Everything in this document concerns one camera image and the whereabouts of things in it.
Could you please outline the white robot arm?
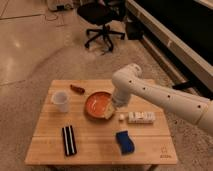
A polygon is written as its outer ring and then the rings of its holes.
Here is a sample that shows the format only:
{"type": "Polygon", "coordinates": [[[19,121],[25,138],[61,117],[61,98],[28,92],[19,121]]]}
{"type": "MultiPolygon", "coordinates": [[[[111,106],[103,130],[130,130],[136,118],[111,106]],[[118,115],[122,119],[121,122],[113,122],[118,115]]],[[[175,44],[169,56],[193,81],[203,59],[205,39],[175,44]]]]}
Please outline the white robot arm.
{"type": "Polygon", "coordinates": [[[213,136],[213,100],[148,83],[140,78],[141,74],[141,68],[132,63],[112,75],[115,87],[112,94],[114,106],[127,106],[131,96],[136,95],[213,136]]]}

